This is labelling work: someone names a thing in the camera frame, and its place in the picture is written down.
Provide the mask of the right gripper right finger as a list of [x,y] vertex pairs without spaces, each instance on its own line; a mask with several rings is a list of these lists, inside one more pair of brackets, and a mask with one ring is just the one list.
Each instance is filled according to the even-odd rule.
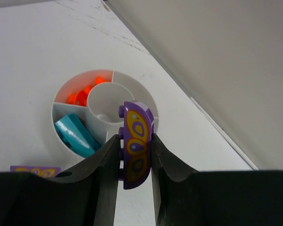
[[283,170],[197,171],[151,141],[158,226],[283,226]]

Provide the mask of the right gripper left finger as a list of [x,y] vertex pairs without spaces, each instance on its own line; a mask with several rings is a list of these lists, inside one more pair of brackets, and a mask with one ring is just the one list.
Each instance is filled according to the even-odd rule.
[[111,226],[114,224],[120,139],[59,173],[0,172],[0,226]]

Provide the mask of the purple brown lego assembly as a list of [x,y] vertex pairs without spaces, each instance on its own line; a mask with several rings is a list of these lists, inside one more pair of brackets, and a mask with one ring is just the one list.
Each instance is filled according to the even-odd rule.
[[41,167],[41,166],[10,166],[10,171],[31,172],[42,178],[55,177],[61,172],[60,167]]

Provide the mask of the long teal lego brick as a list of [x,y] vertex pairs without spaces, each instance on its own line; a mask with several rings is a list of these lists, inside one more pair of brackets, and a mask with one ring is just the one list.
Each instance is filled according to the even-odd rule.
[[62,117],[54,123],[54,127],[62,142],[83,158],[88,158],[101,148],[75,113]]

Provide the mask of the purple oval lego plate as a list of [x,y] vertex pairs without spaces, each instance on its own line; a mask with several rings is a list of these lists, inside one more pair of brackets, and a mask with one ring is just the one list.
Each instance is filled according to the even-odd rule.
[[140,101],[125,101],[118,110],[124,125],[119,128],[118,137],[123,140],[119,151],[123,168],[120,180],[123,188],[131,190],[140,186],[148,177],[151,169],[152,134],[155,118],[150,108]]

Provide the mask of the orange lego brick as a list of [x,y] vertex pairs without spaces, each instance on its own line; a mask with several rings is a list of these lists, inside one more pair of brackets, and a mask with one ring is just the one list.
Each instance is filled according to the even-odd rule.
[[[111,82],[111,81],[112,80],[104,79],[103,77],[98,76],[94,81],[94,86],[99,85],[101,83],[105,83],[105,82]],[[84,89],[76,93],[72,93],[68,97],[66,103],[70,105],[87,106],[87,97],[94,86],[87,85]]]

